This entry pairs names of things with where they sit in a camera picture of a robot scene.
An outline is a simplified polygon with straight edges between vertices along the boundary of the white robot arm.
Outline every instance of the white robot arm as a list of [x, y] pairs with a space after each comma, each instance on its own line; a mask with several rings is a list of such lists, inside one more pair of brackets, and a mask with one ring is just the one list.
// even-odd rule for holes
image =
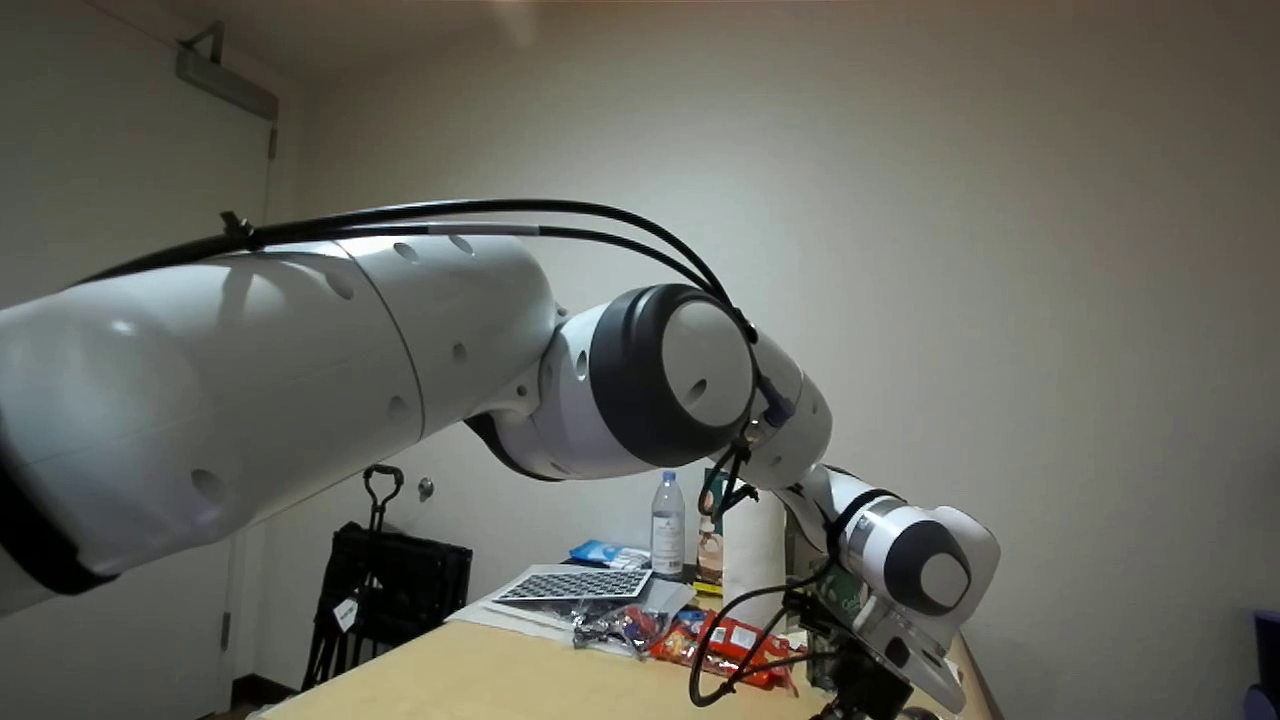
[[[538, 479], [736, 447], [739, 476], [777, 490], [795, 529], [873, 586], [873, 610], [846, 632], [881, 666], [956, 707], [965, 695], [939, 651], [978, 604], [997, 539], [965, 511], [923, 511], [825, 469], [825, 397], [716, 280], [563, 314], [515, 234], [602, 232], [402, 224], [527, 206], [544, 203], [229, 224], [5, 309], [0, 610], [220, 539], [469, 420]], [[598, 217], [594, 203], [550, 206]]]

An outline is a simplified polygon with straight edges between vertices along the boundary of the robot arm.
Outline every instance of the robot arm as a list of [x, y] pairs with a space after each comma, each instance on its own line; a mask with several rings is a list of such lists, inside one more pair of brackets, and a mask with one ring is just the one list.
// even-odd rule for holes
[[229, 232], [0, 313], [0, 610], [220, 539], [469, 420], [538, 479], [742, 451], [739, 476], [866, 580], [851, 635], [961, 702], [939, 651], [997, 545], [825, 469], [825, 397], [724, 296], [657, 282], [563, 314], [493, 229], [279, 234]]

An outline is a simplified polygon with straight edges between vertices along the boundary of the desk surface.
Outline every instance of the desk surface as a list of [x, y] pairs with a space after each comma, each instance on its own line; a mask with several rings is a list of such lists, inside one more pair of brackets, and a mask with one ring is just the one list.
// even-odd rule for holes
[[[806, 720], [825, 707], [821, 691], [754, 691], [739, 688], [713, 707], [690, 707], [682, 695], [688, 671], [674, 664], [575, 651], [566, 642], [480, 629], [453, 619], [348, 675], [336, 675], [288, 702], [276, 702], [269, 720]], [[965, 671], [969, 713], [965, 720], [987, 720], [978, 675]]]

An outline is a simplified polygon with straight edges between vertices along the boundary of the table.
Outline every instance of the table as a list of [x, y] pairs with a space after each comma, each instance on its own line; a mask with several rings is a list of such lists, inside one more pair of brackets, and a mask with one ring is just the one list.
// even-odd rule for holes
[[[993, 720], [987, 691], [965, 642], [952, 648], [965, 671], [965, 720]], [[575, 651], [538, 635], [446, 619], [443, 629], [358, 664], [265, 720], [806, 720], [825, 707], [812, 688], [754, 691], [739, 688], [713, 707], [688, 702], [688, 671], [657, 661], [628, 661], [610, 651]]]

